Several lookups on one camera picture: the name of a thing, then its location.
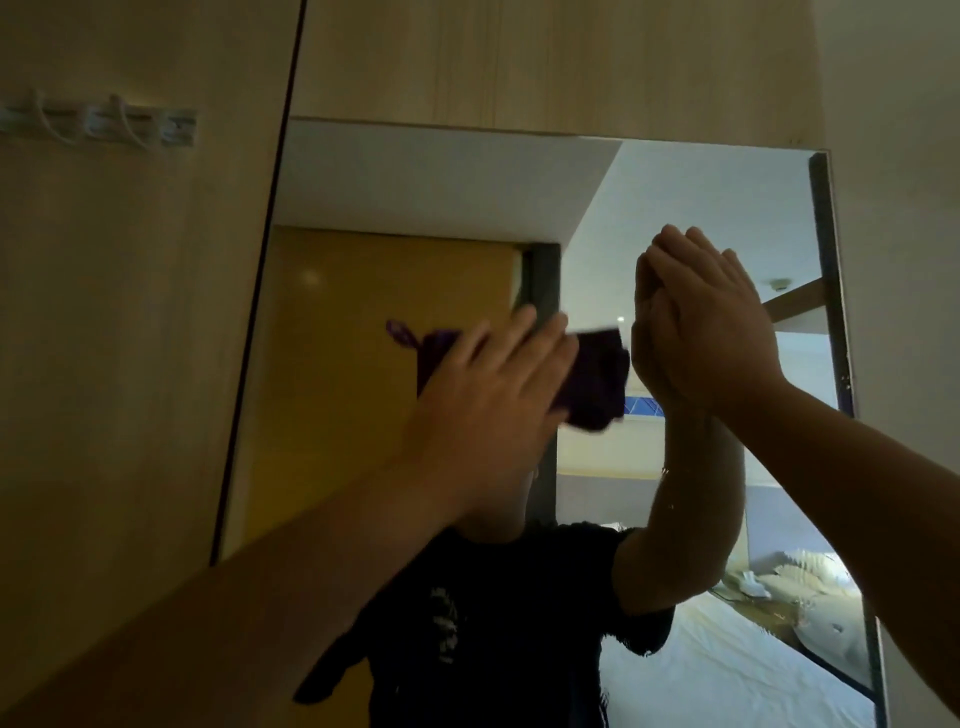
ceiling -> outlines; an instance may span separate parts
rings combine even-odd
[[[807,160],[795,150],[624,141],[566,249],[562,306],[575,328],[633,318],[636,257],[660,228],[696,225],[734,248],[761,298],[820,277]]]

hand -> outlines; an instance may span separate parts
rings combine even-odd
[[[671,416],[693,405],[670,382],[654,352],[651,332],[651,306],[654,295],[663,287],[646,255],[636,259],[634,288],[634,325],[631,329],[630,356],[634,371],[643,386],[654,396],[664,414]]]
[[[697,228],[684,235],[668,225],[644,258],[662,281],[651,340],[678,392],[724,417],[785,382],[773,324],[736,253],[720,254]]]
[[[536,320],[528,305],[489,338],[486,324],[461,334],[406,426],[401,459],[436,475],[462,515],[514,497],[567,417],[551,404],[577,339],[557,314],[524,343]]]

yellow door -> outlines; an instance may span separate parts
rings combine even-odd
[[[274,230],[231,484],[225,552],[251,541],[396,451],[416,401],[417,335],[510,312],[519,253],[497,243]],[[366,725],[372,680],[351,670],[288,725]]]

hook rack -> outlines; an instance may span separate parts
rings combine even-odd
[[[0,134],[46,137],[70,146],[91,140],[130,144],[144,150],[192,147],[197,112],[131,106],[115,94],[107,104],[51,101],[34,90],[29,104],[0,105]]]

white bedsheet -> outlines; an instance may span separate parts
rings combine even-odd
[[[798,639],[824,662],[870,686],[867,624],[860,596],[815,595],[801,606]]]
[[[607,638],[612,728],[872,728],[874,704],[712,595],[677,607],[656,655]]]

